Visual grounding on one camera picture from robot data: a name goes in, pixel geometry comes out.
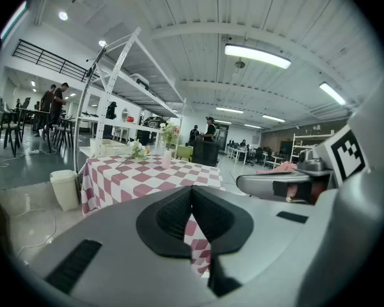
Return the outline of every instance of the man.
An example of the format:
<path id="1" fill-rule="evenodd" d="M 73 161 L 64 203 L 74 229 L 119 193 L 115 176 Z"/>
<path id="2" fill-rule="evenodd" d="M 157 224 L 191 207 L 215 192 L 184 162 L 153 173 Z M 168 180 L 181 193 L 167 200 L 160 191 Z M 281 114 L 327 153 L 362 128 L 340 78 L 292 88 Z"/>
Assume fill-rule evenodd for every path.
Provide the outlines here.
<path id="1" fill-rule="evenodd" d="M 207 117 L 206 123 L 207 123 L 207 132 L 202 137 L 204 138 L 204 141 L 214 142 L 213 135 L 216 133 L 216 127 L 213 125 L 214 119 L 213 117 Z"/>
<path id="2" fill-rule="evenodd" d="M 57 124 L 58 118 L 60 118 L 61 107 L 67 103 L 66 100 L 63 100 L 63 92 L 68 89 L 68 84 L 63 83 L 60 88 L 54 92 L 54 100 L 51 104 L 50 111 L 50 126 Z"/>
<path id="3" fill-rule="evenodd" d="M 50 111 L 50 106 L 52 104 L 52 101 L 54 100 L 54 91 L 56 89 L 56 85 L 55 84 L 52 84 L 51 87 L 50 87 L 50 90 L 49 91 L 46 91 L 43 95 L 43 97 L 41 98 L 40 100 L 40 105 L 38 107 L 38 110 L 39 111 L 47 111 L 49 112 Z M 37 117 L 39 117 L 39 121 L 36 125 L 36 134 L 34 136 L 40 136 L 40 132 L 42 131 L 42 128 L 44 128 L 44 123 L 45 123 L 45 117 L 47 115 L 46 114 L 43 114 L 43 115 L 37 115 Z"/>
<path id="4" fill-rule="evenodd" d="M 198 126 L 195 125 L 189 133 L 189 142 L 195 140 L 199 136 Z"/>

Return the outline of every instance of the storage rack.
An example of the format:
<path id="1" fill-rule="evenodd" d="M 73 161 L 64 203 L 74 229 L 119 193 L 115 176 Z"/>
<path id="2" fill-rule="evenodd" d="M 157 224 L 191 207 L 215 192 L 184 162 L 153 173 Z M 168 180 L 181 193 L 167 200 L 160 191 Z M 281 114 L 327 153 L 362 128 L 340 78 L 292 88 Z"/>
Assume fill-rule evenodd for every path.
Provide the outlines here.
<path id="1" fill-rule="evenodd" d="M 292 146 L 292 154 L 290 156 L 290 162 L 292 162 L 292 158 L 298 158 L 300 152 L 295 153 L 295 149 L 313 149 L 314 146 L 308 146 L 308 145 L 296 145 L 296 139 L 303 139 L 303 140 L 325 140 L 326 138 L 329 138 L 333 134 L 316 134 L 314 136 L 297 136 L 293 134 L 293 146 Z"/>
<path id="2" fill-rule="evenodd" d="M 93 62 L 92 66 L 87 72 L 87 75 L 86 75 L 87 81 L 79 101 L 77 118 L 76 118 L 76 127 L 74 130 L 74 169 L 77 173 L 80 173 L 83 170 L 82 168 L 80 169 L 78 166 L 78 153 L 79 153 L 78 138 L 79 138 L 79 124 L 81 121 L 98 123 L 97 133 L 95 135 L 96 153 L 94 157 L 99 157 L 105 125 L 157 132 L 156 146 L 159 143 L 159 137 L 161 133 L 160 129 L 152 129 L 150 127 L 136 125 L 134 123 L 124 122 L 117 119 L 110 120 L 106 118 L 109 100 L 111 99 L 111 96 L 113 93 L 115 95 L 118 95 L 120 98 L 142 109 L 146 109 L 147 111 L 157 114 L 161 117 L 180 118 L 180 125 L 182 125 L 186 99 L 182 99 L 181 95 L 179 95 L 179 92 L 176 90 L 171 80 L 169 80 L 168 76 L 163 72 L 162 68 L 158 65 L 156 60 L 152 57 L 149 51 L 140 42 L 140 40 L 138 39 L 138 35 L 140 32 L 141 32 L 141 28 L 138 27 L 133 33 L 126 35 L 118 39 L 117 41 L 103 47 L 101 51 L 98 53 L 97 57 L 95 58 L 95 61 Z M 128 56 L 128 52 L 130 51 L 131 47 L 134 46 L 134 43 L 136 43 L 136 45 L 145 53 L 145 55 L 148 57 L 148 61 L 152 62 L 154 67 L 159 71 L 160 76 L 163 77 L 164 81 L 167 82 L 167 85 L 170 87 L 168 89 L 170 90 L 170 92 L 167 92 L 168 95 L 177 96 L 177 98 L 179 98 L 179 100 L 183 103 L 181 117 L 179 117 L 177 113 L 174 113 L 172 108 L 168 107 L 159 97 L 155 96 L 153 93 L 146 90 L 142 85 L 138 84 L 136 81 L 131 79 L 127 75 L 127 72 L 125 72 L 125 69 L 123 68 L 123 63 L 126 57 Z M 123 47 L 123 48 L 121 53 L 119 54 L 119 57 L 117 57 L 116 59 L 112 72 L 107 72 L 104 69 L 101 70 L 100 60 L 103 57 L 108 57 L 111 60 L 111 58 L 113 58 L 113 54 L 111 54 L 110 52 L 120 47 Z M 99 74 L 98 79 L 95 79 L 95 80 L 93 79 L 92 75 L 94 74 L 94 72 L 97 72 Z M 101 90 L 104 91 L 104 96 L 101 97 L 100 99 L 100 104 L 98 109 L 100 114 L 99 117 L 90 117 L 90 116 L 84 116 L 81 114 L 81 112 L 83 111 L 83 107 L 86 107 L 83 104 L 84 104 L 85 96 L 88 94 L 88 88 L 90 86 L 95 86 L 95 87 L 98 86 Z M 175 148 L 175 155 L 176 155 L 177 148 L 178 148 L 178 141 Z"/>

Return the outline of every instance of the black railing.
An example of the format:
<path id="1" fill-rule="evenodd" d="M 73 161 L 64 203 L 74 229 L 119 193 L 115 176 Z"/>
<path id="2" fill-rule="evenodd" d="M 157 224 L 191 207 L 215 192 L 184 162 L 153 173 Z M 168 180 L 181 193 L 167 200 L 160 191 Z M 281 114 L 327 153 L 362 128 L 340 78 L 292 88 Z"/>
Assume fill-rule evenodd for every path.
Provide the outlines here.
<path id="1" fill-rule="evenodd" d="M 85 68 L 21 39 L 14 50 L 13 56 L 72 77 L 80 82 L 87 79 L 87 70 Z M 92 80 L 98 78 L 97 74 L 92 75 Z"/>

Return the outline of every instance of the black shirt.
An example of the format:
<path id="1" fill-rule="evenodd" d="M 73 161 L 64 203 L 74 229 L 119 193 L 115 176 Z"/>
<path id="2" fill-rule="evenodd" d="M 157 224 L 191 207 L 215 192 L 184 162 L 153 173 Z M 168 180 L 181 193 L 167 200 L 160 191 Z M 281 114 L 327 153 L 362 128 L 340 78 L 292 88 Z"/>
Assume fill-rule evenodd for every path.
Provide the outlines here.
<path id="1" fill-rule="evenodd" d="M 207 132 L 206 134 L 212 134 L 212 136 L 215 134 L 216 132 L 216 127 L 215 125 L 213 124 L 210 124 L 210 126 L 207 127 Z M 212 137 L 204 137 L 204 141 L 210 141 L 210 142 L 214 142 Z"/>
<path id="2" fill-rule="evenodd" d="M 54 95 L 50 91 L 45 92 L 41 98 L 41 110 L 50 111 L 50 105 L 53 103 L 53 100 Z"/>
<path id="3" fill-rule="evenodd" d="M 63 92 L 62 92 L 61 88 L 57 88 L 57 90 L 54 92 L 54 98 L 55 97 L 60 98 L 60 99 L 63 98 Z M 63 104 L 61 102 L 53 100 L 52 104 L 51 104 L 51 112 L 52 113 L 59 113 L 61 111 L 61 107 L 63 107 Z"/>
<path id="4" fill-rule="evenodd" d="M 199 135 L 199 131 L 196 129 L 193 129 L 191 133 L 189 133 L 189 140 L 195 140 L 196 137 Z"/>

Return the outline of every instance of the checkered tablecloth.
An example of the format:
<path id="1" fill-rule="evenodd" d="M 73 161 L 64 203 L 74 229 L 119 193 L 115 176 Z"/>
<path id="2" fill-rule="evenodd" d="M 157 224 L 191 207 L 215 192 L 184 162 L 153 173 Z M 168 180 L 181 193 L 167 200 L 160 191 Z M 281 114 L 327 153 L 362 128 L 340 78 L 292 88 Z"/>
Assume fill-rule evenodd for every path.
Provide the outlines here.
<path id="1" fill-rule="evenodd" d="M 81 189 L 83 214 L 175 187 L 206 185 L 225 190 L 218 168 L 172 159 L 171 167 L 163 169 L 161 159 L 160 155 L 144 161 L 129 155 L 87 159 Z M 184 242 L 192 249 L 192 268 L 203 274 L 209 266 L 211 246 L 193 216 Z"/>

